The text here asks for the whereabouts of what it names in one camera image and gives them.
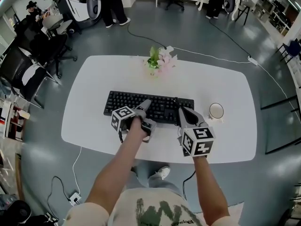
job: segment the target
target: white sneaker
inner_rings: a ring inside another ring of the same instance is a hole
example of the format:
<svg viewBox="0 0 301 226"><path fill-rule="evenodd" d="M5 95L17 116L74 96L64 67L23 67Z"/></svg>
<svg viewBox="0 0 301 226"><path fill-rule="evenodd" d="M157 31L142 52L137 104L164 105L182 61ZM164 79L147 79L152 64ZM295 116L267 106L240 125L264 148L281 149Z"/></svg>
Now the white sneaker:
<svg viewBox="0 0 301 226"><path fill-rule="evenodd" d="M106 26L106 28L111 28L113 24L116 24L117 20L113 19L113 23L110 26Z"/></svg>
<svg viewBox="0 0 301 226"><path fill-rule="evenodd" d="M162 180L164 180L170 173L170 167L166 166L166 167L162 167L157 174L162 177Z"/></svg>
<svg viewBox="0 0 301 226"><path fill-rule="evenodd" d="M125 25L125 24L129 23L130 21L131 21L131 19L128 17L128 18L127 18L127 21L126 21L125 23L119 24L119 25L120 25L120 26Z"/></svg>

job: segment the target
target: gray floor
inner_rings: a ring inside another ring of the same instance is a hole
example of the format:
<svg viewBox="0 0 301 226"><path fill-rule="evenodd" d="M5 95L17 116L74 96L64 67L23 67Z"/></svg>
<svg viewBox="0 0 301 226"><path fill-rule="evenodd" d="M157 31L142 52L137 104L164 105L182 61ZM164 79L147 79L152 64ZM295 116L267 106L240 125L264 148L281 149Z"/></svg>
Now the gray floor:
<svg viewBox="0 0 301 226"><path fill-rule="evenodd" d="M153 1L136 1L132 8L126 9L126 14L132 19L131 32L149 36L165 45L230 60L246 60L247 54L205 18L206 8L198 12L196 6L187 4L184 12L177 6L165 11L165 5L162 2L155 9ZM244 18L234 23L226 14L221 14L219 20L212 22L259 61L277 79L288 96L295 95L288 68L285 64L280 64L280 54L273 55L276 45L252 14L245 26ZM147 56L150 47L156 45L149 40L131 36L127 33L126 26L116 25L106 29L102 21L84 30L81 36L75 35L69 43L73 46L72 53L78 55L78 61L65 61L62 64L61 87L51 81L43 84L39 99L45 109L30 107L31 119L26 125L22 174L26 199L36 214L43 210L49 211L46 201L54 175L63 180L68 195L77 190L72 165L79 153L79 147L62 140L61 126L68 94L85 59L92 55ZM264 155L264 152L266 146L269 150L277 148L300 135L301 125L296 115L290 113L289 104L266 111L260 110L262 105L285 98L280 88L261 68L183 51L176 53L180 60L229 68L240 71L247 77L257 117L256 157L246 162L212 164L211 168L229 205L245 202L241 225L275 225L289 205L288 199L293 195L294 183L299 180L301 147L291 146L271 155ZM86 199L97 173L111 158L111 155L83 148L75 166L83 199ZM137 164L143 183L151 170L160 166L149 161L139 161ZM183 180L193 173L193 165L171 164L170 167L171 173L167 179L182 189ZM192 210L199 212L195 178L187 182L186 194ZM60 219L70 209L70 204L63 196L62 186L56 179L49 204Z"/></svg>

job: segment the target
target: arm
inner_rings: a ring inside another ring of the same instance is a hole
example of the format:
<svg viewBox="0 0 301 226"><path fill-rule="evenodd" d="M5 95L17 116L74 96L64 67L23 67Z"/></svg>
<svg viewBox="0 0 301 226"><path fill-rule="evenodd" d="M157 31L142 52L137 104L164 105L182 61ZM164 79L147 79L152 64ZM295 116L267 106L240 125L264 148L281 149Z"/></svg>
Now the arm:
<svg viewBox="0 0 301 226"><path fill-rule="evenodd" d="M141 121L135 118L126 139L114 158L98 174L86 202L99 204L108 211L112 210L127 182L136 153L146 133L141 129Z"/></svg>
<svg viewBox="0 0 301 226"><path fill-rule="evenodd" d="M210 226L216 220L229 216L228 204L218 186L206 157L193 157L197 175L198 199L206 223Z"/></svg>

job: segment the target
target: black keyboard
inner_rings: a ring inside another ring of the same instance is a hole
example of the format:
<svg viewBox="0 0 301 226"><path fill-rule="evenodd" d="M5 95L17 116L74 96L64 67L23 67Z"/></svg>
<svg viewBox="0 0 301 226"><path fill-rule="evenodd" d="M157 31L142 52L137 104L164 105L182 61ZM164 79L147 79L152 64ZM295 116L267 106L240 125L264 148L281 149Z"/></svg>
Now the black keyboard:
<svg viewBox="0 0 301 226"><path fill-rule="evenodd" d="M146 111L147 118L159 123L178 124L178 108L173 102L174 97L110 91L103 114L111 116L112 111L124 106L136 108L146 99L151 100ZM178 98L178 102L194 110L194 100Z"/></svg>

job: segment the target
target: person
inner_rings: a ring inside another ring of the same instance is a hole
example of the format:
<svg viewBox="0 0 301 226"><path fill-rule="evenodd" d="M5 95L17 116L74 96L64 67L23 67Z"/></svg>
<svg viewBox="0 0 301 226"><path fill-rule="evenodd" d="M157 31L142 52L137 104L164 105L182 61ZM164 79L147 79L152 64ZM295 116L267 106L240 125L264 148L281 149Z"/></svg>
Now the person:
<svg viewBox="0 0 301 226"><path fill-rule="evenodd" d="M40 30L43 27L42 24L43 18L42 18L42 10L37 7L37 2L29 1L28 5L26 6L26 9L29 12L29 15L27 15L26 18L29 21L35 22L33 23L35 29Z"/></svg>
<svg viewBox="0 0 301 226"><path fill-rule="evenodd" d="M64 226L106 226L110 215L113 226L205 225L191 212L180 190L164 180L169 167L161 168L149 178L150 188L143 187L131 171L145 137L139 117L134 118L116 155L96 177L86 202L70 209ZM193 161L198 199L206 224L237 226L229 215L227 201L206 157L194 157Z"/></svg>
<svg viewBox="0 0 301 226"><path fill-rule="evenodd" d="M112 18L111 9L115 13L119 25L123 26L131 21L124 13L122 0L101 0L101 15L106 28L111 28L117 22Z"/></svg>
<svg viewBox="0 0 301 226"><path fill-rule="evenodd" d="M206 18L211 19L214 17L218 19L223 3L224 0L209 0Z"/></svg>

